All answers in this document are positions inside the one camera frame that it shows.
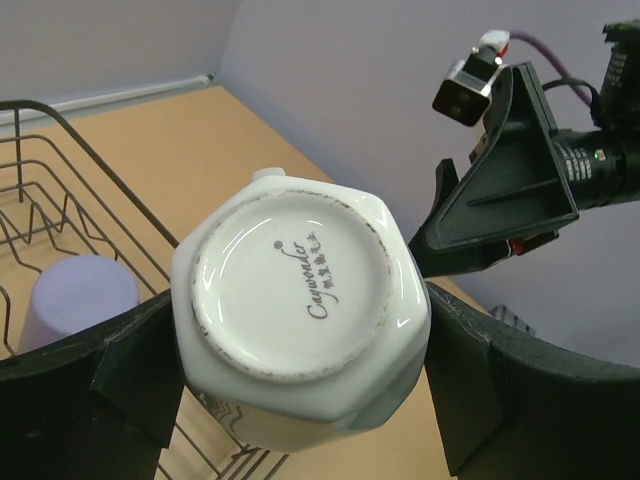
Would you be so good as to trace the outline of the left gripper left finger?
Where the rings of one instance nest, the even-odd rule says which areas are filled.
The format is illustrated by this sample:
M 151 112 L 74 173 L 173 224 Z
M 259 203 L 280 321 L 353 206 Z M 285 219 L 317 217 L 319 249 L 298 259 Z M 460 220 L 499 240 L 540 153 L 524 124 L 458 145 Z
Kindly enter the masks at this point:
M 4 479 L 152 479 L 184 388 L 171 295 L 1 363 Z

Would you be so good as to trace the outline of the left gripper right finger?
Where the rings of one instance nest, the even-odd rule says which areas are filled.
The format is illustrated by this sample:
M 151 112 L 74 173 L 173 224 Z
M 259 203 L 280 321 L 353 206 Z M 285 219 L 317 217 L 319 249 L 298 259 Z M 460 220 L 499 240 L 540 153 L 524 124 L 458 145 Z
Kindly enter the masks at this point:
M 424 365 L 451 475 L 638 478 L 638 369 L 554 346 L 426 288 Z

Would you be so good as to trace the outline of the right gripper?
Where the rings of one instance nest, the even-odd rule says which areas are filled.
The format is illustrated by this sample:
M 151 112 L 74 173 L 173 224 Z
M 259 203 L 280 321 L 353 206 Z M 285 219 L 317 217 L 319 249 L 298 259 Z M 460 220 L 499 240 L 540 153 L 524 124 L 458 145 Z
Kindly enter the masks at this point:
M 436 168 L 435 200 L 414 234 L 423 278 L 486 270 L 557 240 L 578 209 L 639 199 L 637 131 L 562 130 L 552 142 L 558 128 L 532 64 L 499 79 L 499 135 L 462 177 L 451 158 Z

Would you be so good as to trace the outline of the lavender cup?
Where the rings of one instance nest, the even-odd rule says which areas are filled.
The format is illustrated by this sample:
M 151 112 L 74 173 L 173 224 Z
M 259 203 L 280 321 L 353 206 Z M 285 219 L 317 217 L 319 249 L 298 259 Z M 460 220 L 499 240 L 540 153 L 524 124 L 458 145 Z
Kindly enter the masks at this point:
M 64 258 L 35 281 L 18 352 L 49 345 L 118 316 L 139 304 L 136 278 L 100 255 Z

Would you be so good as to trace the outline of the white mug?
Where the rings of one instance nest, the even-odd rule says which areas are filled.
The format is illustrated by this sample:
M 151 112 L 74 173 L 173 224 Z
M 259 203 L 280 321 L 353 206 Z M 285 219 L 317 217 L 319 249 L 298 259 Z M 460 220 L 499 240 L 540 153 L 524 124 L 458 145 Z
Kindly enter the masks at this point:
M 421 375 L 429 295 L 373 194 L 256 171 L 176 248 L 170 290 L 186 386 L 244 443 L 374 430 Z

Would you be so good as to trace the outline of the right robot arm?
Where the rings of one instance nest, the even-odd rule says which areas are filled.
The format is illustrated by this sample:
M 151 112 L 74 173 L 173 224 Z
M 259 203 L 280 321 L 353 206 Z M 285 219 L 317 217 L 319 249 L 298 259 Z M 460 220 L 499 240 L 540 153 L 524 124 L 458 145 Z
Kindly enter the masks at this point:
M 611 51 L 586 101 L 591 132 L 558 127 L 546 97 L 582 80 L 561 71 L 544 83 L 532 64 L 505 62 L 513 31 L 486 32 L 449 70 L 434 110 L 484 132 L 466 174 L 450 159 L 437 167 L 433 207 L 409 244 L 423 276 L 488 269 L 554 241 L 583 210 L 638 199 L 639 23 L 603 33 Z

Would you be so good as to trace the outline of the aluminium frame rail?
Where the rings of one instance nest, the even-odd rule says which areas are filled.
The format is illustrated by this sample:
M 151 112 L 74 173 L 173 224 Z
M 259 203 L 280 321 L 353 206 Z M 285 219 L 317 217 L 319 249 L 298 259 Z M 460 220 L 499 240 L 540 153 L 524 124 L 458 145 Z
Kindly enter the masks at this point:
M 184 80 L 60 101 L 52 104 L 52 107 L 69 120 L 206 89 L 215 85 L 216 74 L 207 73 Z

